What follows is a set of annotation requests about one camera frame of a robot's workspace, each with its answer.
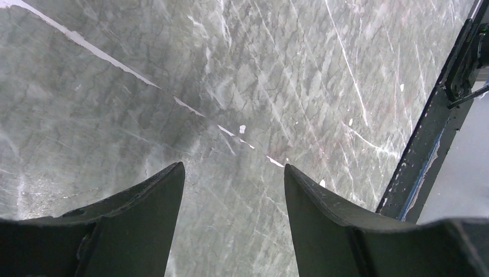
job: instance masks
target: black metal frame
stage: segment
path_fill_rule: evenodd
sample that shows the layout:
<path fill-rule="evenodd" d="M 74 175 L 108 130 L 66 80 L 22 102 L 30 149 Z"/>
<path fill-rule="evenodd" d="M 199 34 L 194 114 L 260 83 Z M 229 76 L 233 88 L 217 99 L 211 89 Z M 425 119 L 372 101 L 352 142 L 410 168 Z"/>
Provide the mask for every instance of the black metal frame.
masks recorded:
<path fill-rule="evenodd" d="M 174 163 L 59 218 L 0 220 L 0 276 L 163 276 L 184 181 Z"/>
<path fill-rule="evenodd" d="M 377 207 L 377 213 L 401 221 L 417 222 L 473 98 L 484 93 L 481 90 L 471 93 L 471 87 L 480 65 L 473 58 L 480 40 L 474 38 L 479 34 L 482 21 L 486 20 L 488 7 L 489 0 L 477 0 L 474 4 Z"/>
<path fill-rule="evenodd" d="M 375 214 L 285 166 L 300 276 L 489 276 L 488 219 L 417 226 Z"/>

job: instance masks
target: white vein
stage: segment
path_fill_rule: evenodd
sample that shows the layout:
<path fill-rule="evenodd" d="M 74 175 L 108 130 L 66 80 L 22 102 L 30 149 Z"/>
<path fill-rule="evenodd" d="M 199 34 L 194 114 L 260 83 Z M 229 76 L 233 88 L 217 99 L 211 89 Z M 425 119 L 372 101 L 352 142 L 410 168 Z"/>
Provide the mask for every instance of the white vein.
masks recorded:
<path fill-rule="evenodd" d="M 281 60 L 281 58 L 282 58 L 282 54 L 281 54 L 281 53 L 279 52 L 279 50 L 277 49 L 277 44 L 275 43 L 275 40 L 274 40 L 274 38 L 273 38 L 273 35 L 272 35 L 272 33 L 270 33 L 270 30 L 269 30 L 269 29 L 268 29 L 268 27 L 266 26 L 266 24 L 265 24 L 265 18 L 263 17 L 263 15 L 262 15 L 262 13 L 261 13 L 261 11 L 260 11 L 260 9 L 259 9 L 259 7 L 258 7 L 258 5 L 257 5 L 256 3 L 255 3 L 255 6 L 256 6 L 256 9 L 257 9 L 257 12 L 258 12 L 259 16 L 260 16 L 260 17 L 262 18 L 262 20 L 263 20 L 263 26 L 265 27 L 265 31 L 266 31 L 266 33 L 268 34 L 268 36 L 270 37 L 270 39 L 272 40 L 274 50 L 275 50 L 275 52 L 277 53 L 277 55 L 280 57 L 280 59 L 279 59 L 279 60 L 280 60 L 280 63 L 282 64 L 282 67 L 284 68 L 285 76 L 286 76 L 287 80 L 289 81 L 287 85 L 289 85 L 289 86 L 292 88 L 293 92 L 294 92 L 294 95 L 295 95 L 295 98 L 296 98 L 296 100 L 297 100 L 297 103 L 298 103 L 298 105 L 299 105 L 299 107 L 300 107 L 300 109 L 301 109 L 302 113 L 304 114 L 304 118 L 306 119 L 306 122 L 307 122 L 307 124 L 308 124 L 308 127 L 309 127 L 309 128 L 308 128 L 308 131 L 309 131 L 309 132 L 310 132 L 310 133 L 313 135 L 313 138 L 314 138 L 314 140 L 315 140 L 315 142 L 316 142 L 317 146 L 319 146 L 319 141 L 318 141 L 318 139 L 317 139 L 317 136 L 316 136 L 316 135 L 315 135 L 315 133 L 314 133 L 314 128 L 313 128 L 313 126 L 312 126 L 312 124 L 311 124 L 310 120 L 308 119 L 307 114 L 306 114 L 306 111 L 305 111 L 305 109 L 304 109 L 304 107 L 302 106 L 302 103 L 301 103 L 301 101 L 300 101 L 300 97 L 299 97 L 299 95 L 297 94 L 297 87 L 296 87 L 296 86 L 294 85 L 294 83 L 292 82 L 291 73 L 289 72 L 288 67 L 286 67 L 285 63 L 284 63 L 284 62 Z"/>
<path fill-rule="evenodd" d="M 389 42 L 390 50 L 392 51 L 392 54 L 394 54 L 394 47 L 392 46 L 392 42 L 390 41 L 389 31 L 387 31 L 387 28 L 385 28 L 385 25 L 383 26 L 383 29 L 385 31 L 385 34 L 387 35 L 387 41 Z"/>
<path fill-rule="evenodd" d="M 338 37 L 338 41 L 340 42 L 341 52 L 343 53 L 343 58 L 345 59 L 345 62 L 347 63 L 348 72 L 350 73 L 350 76 L 353 79 L 353 85 L 355 86 L 356 94 L 358 95 L 358 98 L 360 100 L 360 105 L 362 105 L 363 121 L 365 122 L 365 125 L 368 126 L 367 110 L 365 109 L 365 105 L 363 104 L 362 94 L 360 93 L 360 89 L 359 89 L 358 84 L 356 82 L 355 76 L 353 75 L 353 71 L 351 69 L 350 63 L 348 62 L 347 52 L 345 50 L 345 46 L 343 45 L 343 42 L 341 41 L 340 33 L 339 33 L 338 29 L 336 28 L 336 23 L 334 22 L 333 15 L 331 14 L 331 10 L 329 9 L 328 0 L 325 0 L 324 2 L 326 3 L 326 8 L 328 9 L 328 15 L 329 15 L 329 18 L 331 19 L 331 22 L 333 23 L 333 28 L 334 28 L 334 31 L 336 32 L 336 36 Z"/>
<path fill-rule="evenodd" d="M 194 17 L 192 16 L 187 16 L 188 19 L 190 19 L 190 21 L 192 21 L 192 23 L 194 24 L 195 27 L 197 27 L 197 29 L 199 30 L 199 32 L 201 33 L 201 36 L 204 38 L 204 39 L 208 39 L 209 38 L 209 34 L 207 33 L 204 25 L 200 22 L 198 22 L 197 20 L 194 19 Z"/>
<path fill-rule="evenodd" d="M 226 128 L 222 127 L 222 126 L 221 126 L 221 125 L 219 125 L 219 124 L 217 125 L 217 127 L 218 127 L 218 128 L 221 130 L 221 131 L 223 131 L 224 133 L 228 134 L 230 137 L 234 137 L 234 136 L 236 136 L 235 134 L 233 134 L 233 133 L 231 133 L 230 131 L 226 130 Z"/>
<path fill-rule="evenodd" d="M 231 153 L 233 156 L 236 156 L 236 153 L 234 152 L 234 150 L 232 149 L 231 145 L 229 144 L 229 141 L 224 138 L 224 142 L 226 143 L 226 145 L 228 146 L 228 148 L 230 149 Z"/>
<path fill-rule="evenodd" d="M 247 143 L 246 141 L 242 140 L 241 138 L 239 139 L 239 142 L 240 142 L 240 143 L 245 143 L 245 144 L 247 144 L 247 145 L 248 145 L 248 146 L 249 146 L 251 149 L 255 149 L 255 146 L 253 146 L 253 145 L 251 145 L 251 144 Z"/>
<path fill-rule="evenodd" d="M 178 97 L 173 96 L 173 99 L 175 99 L 175 102 L 177 104 L 179 104 L 180 106 L 185 107 L 185 108 L 188 108 L 191 112 L 197 114 L 200 117 L 207 118 L 205 115 L 199 113 L 198 111 L 196 111 L 195 109 L 193 109 L 192 107 L 190 107 L 189 105 L 185 104 L 183 101 L 181 101 L 180 99 L 178 99 Z"/>
<path fill-rule="evenodd" d="M 348 125 L 346 125 L 345 123 L 341 123 L 345 128 L 348 129 L 349 132 L 353 133 L 354 135 L 356 135 L 359 139 L 361 139 L 364 143 L 368 144 L 368 146 L 372 147 L 373 149 L 377 150 L 378 152 L 381 152 L 381 153 L 385 153 L 389 156 L 392 156 L 396 159 L 399 159 L 401 158 L 399 153 L 396 153 L 396 152 L 392 152 L 392 151 L 389 151 L 387 149 L 384 149 L 382 147 L 379 147 L 373 143 L 371 143 L 370 141 L 366 140 L 364 137 L 362 137 L 362 135 L 360 135 L 357 131 L 353 130 L 352 128 L 350 128 Z"/>
<path fill-rule="evenodd" d="M 340 144 L 340 147 L 341 147 L 341 151 L 343 153 L 343 158 L 345 159 L 345 163 L 346 163 L 346 166 L 344 166 L 343 168 L 347 172 L 347 174 L 351 180 L 351 197 L 354 200 L 358 200 L 358 198 L 355 195 L 355 180 L 353 179 L 353 175 L 351 174 L 351 171 L 350 171 L 350 162 L 348 161 L 347 153 L 345 152 L 343 145 Z"/>
<path fill-rule="evenodd" d="M 453 0 L 450 0 L 450 11 L 452 13 L 452 24 L 454 24 L 457 15 L 455 14 L 455 8 L 453 7 Z"/>
<path fill-rule="evenodd" d="M 231 48 L 232 37 L 229 31 L 228 24 L 224 18 L 224 0 L 219 0 L 219 6 L 221 8 L 221 13 L 219 15 L 219 20 L 221 21 L 221 32 L 223 33 L 224 40 L 228 43 L 228 48 Z"/>
<path fill-rule="evenodd" d="M 294 11 L 294 14 L 295 14 L 295 17 L 297 18 L 297 26 L 299 27 L 300 31 L 302 32 L 306 47 L 309 50 L 309 52 L 311 53 L 311 56 L 312 56 L 311 59 L 313 60 L 314 65 L 316 66 L 316 69 L 318 70 L 318 72 L 320 72 L 322 75 L 322 72 L 319 70 L 318 62 L 316 61 L 316 57 L 314 56 L 312 48 L 311 48 L 311 46 L 309 46 L 309 41 L 307 40 L 306 32 L 304 31 L 304 28 L 302 27 L 302 23 L 300 23 L 299 13 L 298 13 L 297 9 L 295 8 L 294 3 L 291 0 L 289 0 L 289 3 L 291 4 L 292 10 Z M 324 82 L 322 81 L 322 78 L 321 78 L 321 86 L 323 87 L 324 91 L 326 92 L 327 89 L 326 89 L 326 86 L 324 86 Z M 324 101 L 326 101 L 326 97 L 322 93 L 321 93 L 321 96 L 324 99 Z"/>
<path fill-rule="evenodd" d="M 116 59 L 114 59 L 113 57 L 111 57 L 110 55 L 108 55 L 107 53 L 105 53 L 104 51 L 98 49 L 97 47 L 95 47 L 94 45 L 92 45 L 90 42 L 87 42 L 79 33 L 68 30 L 65 26 L 57 23 L 56 21 L 54 21 L 53 19 L 49 18 L 48 16 L 46 16 L 42 12 L 38 11 L 37 9 L 35 9 L 34 7 L 32 7 L 31 5 L 25 3 L 24 1 L 22 1 L 22 0 L 3 0 L 3 3 L 1 4 L 0 7 L 2 7 L 2 8 L 8 8 L 8 7 L 11 7 L 13 5 L 19 6 L 21 8 L 26 9 L 26 10 L 29 10 L 31 13 L 39 16 L 44 22 L 46 22 L 47 24 L 51 25 L 52 27 L 54 27 L 58 31 L 64 33 L 65 36 L 68 39 L 70 39 L 72 42 L 76 43 L 77 45 L 79 45 L 79 46 L 81 46 L 81 47 L 83 47 L 85 49 L 87 49 L 93 55 L 99 57 L 100 59 L 103 59 L 104 61 L 107 61 L 107 62 L 111 63 L 115 67 L 120 68 L 123 71 L 134 75 L 136 78 L 138 78 L 139 80 L 143 81 L 147 85 L 152 85 L 153 87 L 160 88 L 157 85 L 155 85 L 154 83 L 150 82 L 145 77 L 143 77 L 142 75 L 140 75 L 137 72 L 135 72 L 132 69 L 130 69 L 128 66 L 126 66 L 123 63 L 117 61 Z"/>
<path fill-rule="evenodd" d="M 435 3 L 433 3 L 433 0 L 430 0 L 430 2 L 431 2 L 431 6 L 433 6 L 433 9 L 435 10 L 435 12 L 438 12 L 438 9 L 435 6 Z"/>
<path fill-rule="evenodd" d="M 270 156 L 267 156 L 267 158 L 272 162 L 273 164 L 279 166 L 279 167 L 285 167 L 283 164 L 277 162 L 276 160 L 272 159 Z"/>

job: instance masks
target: gray floor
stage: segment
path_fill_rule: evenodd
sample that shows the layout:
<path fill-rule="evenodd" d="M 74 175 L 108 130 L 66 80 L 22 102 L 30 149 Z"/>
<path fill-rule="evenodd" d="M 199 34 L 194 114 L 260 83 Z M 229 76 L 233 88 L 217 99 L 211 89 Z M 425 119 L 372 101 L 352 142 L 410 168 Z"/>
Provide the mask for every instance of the gray floor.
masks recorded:
<path fill-rule="evenodd" d="M 473 90 L 482 84 L 476 84 Z M 488 118 L 489 96 L 476 98 L 443 162 L 418 224 L 450 217 L 489 218 Z"/>
<path fill-rule="evenodd" d="M 374 210 L 472 2 L 0 5 L 0 216 L 181 160 L 167 276 L 297 276 L 283 165 Z"/>

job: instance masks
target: marble surface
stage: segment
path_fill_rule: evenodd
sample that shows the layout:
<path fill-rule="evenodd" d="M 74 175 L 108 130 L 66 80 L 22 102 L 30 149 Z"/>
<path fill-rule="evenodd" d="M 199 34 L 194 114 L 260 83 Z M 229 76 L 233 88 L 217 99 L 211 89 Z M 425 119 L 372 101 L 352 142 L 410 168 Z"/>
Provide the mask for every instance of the marble surface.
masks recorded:
<path fill-rule="evenodd" d="M 297 276 L 283 165 L 374 210 L 471 6 L 1 0 L 0 216 L 181 160 L 166 276 Z"/>

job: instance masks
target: gray marble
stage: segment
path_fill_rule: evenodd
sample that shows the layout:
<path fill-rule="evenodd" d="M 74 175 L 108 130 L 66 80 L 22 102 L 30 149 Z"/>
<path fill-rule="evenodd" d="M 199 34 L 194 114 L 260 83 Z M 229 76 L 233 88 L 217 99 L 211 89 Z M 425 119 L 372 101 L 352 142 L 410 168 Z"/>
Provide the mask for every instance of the gray marble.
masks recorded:
<path fill-rule="evenodd" d="M 0 216 L 181 160 L 167 276 L 297 276 L 283 165 L 375 209 L 471 5 L 3 0 Z"/>

